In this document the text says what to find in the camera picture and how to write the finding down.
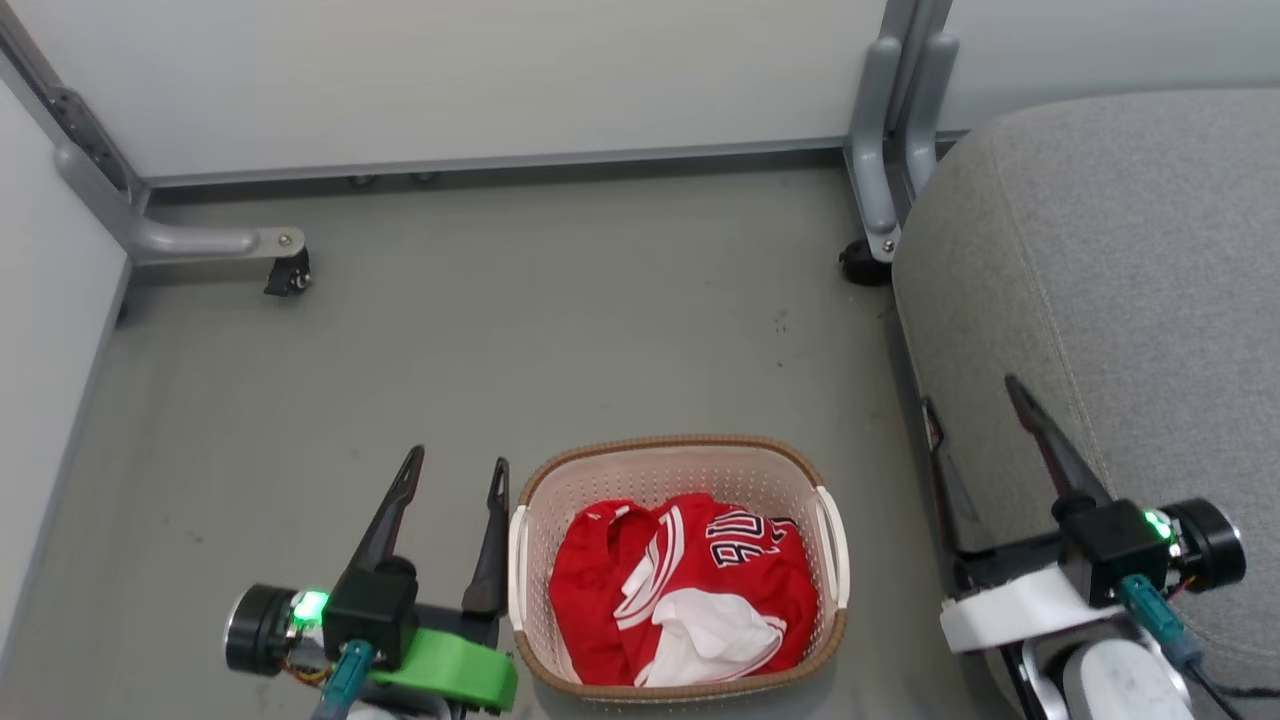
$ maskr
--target laundry basket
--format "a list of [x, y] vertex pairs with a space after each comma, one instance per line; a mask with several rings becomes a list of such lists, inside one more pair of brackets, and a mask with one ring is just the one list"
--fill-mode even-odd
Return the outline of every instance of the laundry basket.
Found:
[[[677, 495], [708, 492], [767, 518], [791, 518], [822, 607], [800, 665], [785, 673], [675, 688], [584, 685], [562, 669], [567, 652], [548, 582], [556, 553], [579, 511], [593, 502], [631, 498], [657, 506]], [[508, 606], [516, 647], [538, 680], [593, 702], [696, 702], [762, 692], [818, 671], [845, 634], [849, 547], [840, 512], [813, 466], [765, 438], [682, 436], [614, 442], [564, 452], [525, 486], [508, 538]]]

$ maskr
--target gray fabric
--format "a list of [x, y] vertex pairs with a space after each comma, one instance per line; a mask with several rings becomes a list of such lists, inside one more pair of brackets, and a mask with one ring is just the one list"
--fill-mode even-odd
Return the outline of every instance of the gray fabric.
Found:
[[922, 393], [997, 542], [1053, 527], [1006, 372], [1112, 492], [1235, 520], [1245, 582], [1179, 606], [1236, 684], [1280, 685], [1277, 188], [1280, 91], [1036, 108], [952, 149], [893, 266]]

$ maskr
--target basket rim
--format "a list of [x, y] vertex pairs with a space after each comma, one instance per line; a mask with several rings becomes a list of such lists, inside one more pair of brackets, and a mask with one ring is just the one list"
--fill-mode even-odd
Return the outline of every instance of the basket rim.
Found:
[[[529, 483], [525, 484], [525, 489], [520, 493], [520, 505], [527, 506], [534, 500], [534, 493], [538, 491], [538, 487], [541, 486], [543, 480], [547, 479], [552, 471], [576, 460], [611, 455], [614, 452], [658, 450], [664, 447], [749, 447], [755, 450], [767, 450], [786, 457], [800, 468], [805, 478], [814, 488], [822, 487], [823, 484], [818, 470], [814, 469], [814, 466], [803, 455], [796, 452], [796, 450], [791, 446], [772, 438], [733, 434], [657, 436], [588, 445], [552, 457], [544, 462], [543, 466], [539, 468], [529, 479]], [[840, 643], [845, 638], [847, 614], [847, 609], [837, 607], [835, 615], [832, 616], [831, 635], [827, 638], [826, 644], [810, 653], [809, 657], [805, 657], [799, 665], [790, 670], [785, 670], [782, 673], [769, 673], [768, 675], [750, 675], [723, 683], [708, 683], [673, 688], [632, 688], [626, 685], [585, 685], [581, 683], [571, 683], [548, 670], [547, 666], [538, 660], [538, 655], [534, 653], [534, 647], [529, 642], [529, 637], [524, 630], [517, 630], [515, 635], [516, 650], [520, 651], [520, 657], [525, 661], [525, 666], [529, 667], [529, 671], [534, 674], [534, 678], [544, 685], [564, 694], [573, 696], [584, 701], [692, 702], [756, 693], [799, 683], [800, 680], [805, 680], [815, 675], [823, 665], [826, 665], [832, 656], [836, 655], [836, 651], [840, 650]]]
[[602, 442], [596, 445], [588, 445], [577, 447], [573, 450], [567, 450], [561, 452], [556, 457], [552, 457], [543, 466], [539, 468], [529, 482], [525, 483], [525, 489], [520, 493], [520, 505], [529, 505], [534, 500], [534, 493], [538, 487], [543, 484], [554, 470], [568, 465], [570, 462], [577, 460], [585, 460], [588, 457], [598, 457], [600, 455], [612, 455], [614, 452], [628, 452], [632, 450], [660, 450], [664, 447], [749, 447], [754, 450], [768, 450], [776, 452], [792, 464], [795, 464], [804, 473], [805, 479], [813, 487], [822, 487], [822, 475], [818, 470], [805, 460], [804, 455], [800, 455], [794, 447], [783, 442], [778, 442], [772, 438], [759, 437], [759, 436], [723, 436], [723, 434], [692, 434], [692, 436], [655, 436], [655, 437], [643, 437], [635, 439], [622, 439], [614, 442]]

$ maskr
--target black wheel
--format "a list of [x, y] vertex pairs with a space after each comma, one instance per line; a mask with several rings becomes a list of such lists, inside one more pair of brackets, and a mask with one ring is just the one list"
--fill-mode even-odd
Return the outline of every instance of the black wheel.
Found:
[[294, 292], [294, 293], [305, 292], [308, 287], [311, 287], [311, 272], [310, 270], [306, 270], [306, 272], [303, 272], [303, 270], [293, 270], [293, 273], [289, 274], [289, 291], [291, 292]]
[[311, 287], [311, 252], [306, 247], [291, 258], [276, 258], [266, 278], [266, 295], [288, 297]]
[[223, 630], [227, 667], [274, 678], [288, 656], [289, 601], [297, 591], [253, 585], [232, 610]]
[[846, 281], [867, 287], [882, 286], [891, 279], [890, 265], [872, 256], [867, 238], [850, 242], [840, 254], [840, 270]]

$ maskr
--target white panel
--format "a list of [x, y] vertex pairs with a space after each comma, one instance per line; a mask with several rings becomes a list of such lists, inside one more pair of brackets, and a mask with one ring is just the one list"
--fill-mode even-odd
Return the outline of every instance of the white panel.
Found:
[[1280, 83], [1275, 0], [954, 0], [946, 31], [943, 131], [1089, 95]]
[[0, 651], [125, 270], [52, 156], [0, 77]]
[[842, 137], [884, 0], [10, 0], [148, 178]]

